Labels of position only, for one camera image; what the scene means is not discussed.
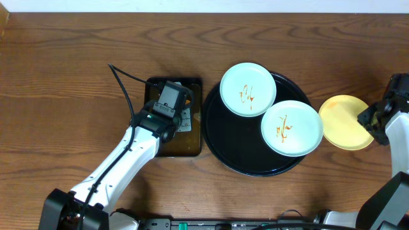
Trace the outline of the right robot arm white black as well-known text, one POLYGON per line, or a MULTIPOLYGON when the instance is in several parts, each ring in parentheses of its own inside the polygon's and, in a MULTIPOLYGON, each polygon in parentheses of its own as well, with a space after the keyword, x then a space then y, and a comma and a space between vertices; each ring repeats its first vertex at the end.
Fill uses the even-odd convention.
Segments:
POLYGON ((343 229, 408 229, 408 98, 385 96, 354 111, 357 123, 381 145, 389 145, 392 178, 358 212, 327 210, 314 223, 343 229))

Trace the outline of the yellow plate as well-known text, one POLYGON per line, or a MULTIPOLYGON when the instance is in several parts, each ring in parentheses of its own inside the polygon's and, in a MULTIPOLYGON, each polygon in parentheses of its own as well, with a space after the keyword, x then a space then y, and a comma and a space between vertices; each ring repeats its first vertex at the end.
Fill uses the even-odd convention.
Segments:
POLYGON ((344 150, 361 150, 370 145, 374 138, 357 118, 368 107, 367 103, 350 95, 337 95, 326 100, 319 109, 324 137, 344 150))

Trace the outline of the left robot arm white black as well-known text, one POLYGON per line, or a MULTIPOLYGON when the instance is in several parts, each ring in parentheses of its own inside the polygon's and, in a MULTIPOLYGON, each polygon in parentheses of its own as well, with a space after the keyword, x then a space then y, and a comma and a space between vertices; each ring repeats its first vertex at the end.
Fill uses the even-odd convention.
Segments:
POLYGON ((151 100, 133 113, 130 126, 109 156, 69 192, 54 189, 46 198, 39 229, 137 229, 139 223, 112 211, 141 168, 185 124, 193 102, 151 100))

